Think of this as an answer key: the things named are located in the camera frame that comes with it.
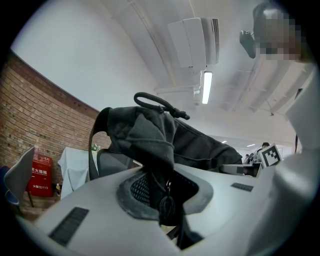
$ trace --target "white tablecloth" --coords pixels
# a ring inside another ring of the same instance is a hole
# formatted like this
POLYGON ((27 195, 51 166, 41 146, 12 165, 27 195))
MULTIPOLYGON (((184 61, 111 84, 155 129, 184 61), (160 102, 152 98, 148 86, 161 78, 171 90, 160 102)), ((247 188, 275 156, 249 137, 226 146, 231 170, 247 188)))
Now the white tablecloth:
MULTIPOLYGON (((97 168, 97 154, 93 153, 97 168)), ((89 153, 72 147, 66 147, 58 164, 61 166, 63 185, 61 199, 86 183, 89 175, 89 153)))

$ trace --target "fluorescent light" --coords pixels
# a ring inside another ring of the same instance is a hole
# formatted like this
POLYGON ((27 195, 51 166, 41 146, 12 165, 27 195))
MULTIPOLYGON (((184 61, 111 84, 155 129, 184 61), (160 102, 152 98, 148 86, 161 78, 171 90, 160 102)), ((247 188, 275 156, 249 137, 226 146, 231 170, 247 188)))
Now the fluorescent light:
POLYGON ((212 83, 212 72, 204 72, 202 104, 208 104, 212 83))

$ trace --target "gray chair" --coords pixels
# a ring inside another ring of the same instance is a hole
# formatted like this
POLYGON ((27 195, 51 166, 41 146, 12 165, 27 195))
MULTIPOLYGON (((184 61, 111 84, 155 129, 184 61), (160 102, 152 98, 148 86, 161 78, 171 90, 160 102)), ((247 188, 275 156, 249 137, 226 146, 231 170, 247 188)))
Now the gray chair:
MULTIPOLYGON (((32 164, 34 159, 35 147, 28 149, 19 159, 19 161, 11 167, 3 177, 4 182, 5 199, 12 205, 18 207, 22 202, 25 189, 28 186, 28 182, 32 177, 32 164)), ((33 207, 33 202, 28 190, 28 196, 33 207)))

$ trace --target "black vent slot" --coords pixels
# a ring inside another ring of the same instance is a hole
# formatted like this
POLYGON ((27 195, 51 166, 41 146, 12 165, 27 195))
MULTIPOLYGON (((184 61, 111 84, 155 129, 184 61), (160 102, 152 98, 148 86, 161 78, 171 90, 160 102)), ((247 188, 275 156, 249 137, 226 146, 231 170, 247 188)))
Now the black vent slot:
POLYGON ((89 210, 80 207, 75 207, 69 214, 61 221, 61 223, 51 232, 49 237, 62 246, 66 246, 80 224, 87 216, 89 210))
POLYGON ((233 183, 231 187, 234 187, 236 189, 245 190, 248 192, 251 192, 251 190, 254 188, 253 186, 241 184, 241 183, 233 183))
POLYGON ((220 50, 220 40, 219 40, 219 25, 218 19, 212 19, 212 32, 215 38, 215 64, 219 62, 219 50, 220 50))
POLYGON ((192 198, 199 190, 199 187, 192 180, 182 176, 177 171, 173 172, 172 196, 177 198, 182 205, 192 198))
POLYGON ((130 187, 130 190, 134 199, 146 206, 150 206, 149 181, 147 174, 135 181, 130 187))

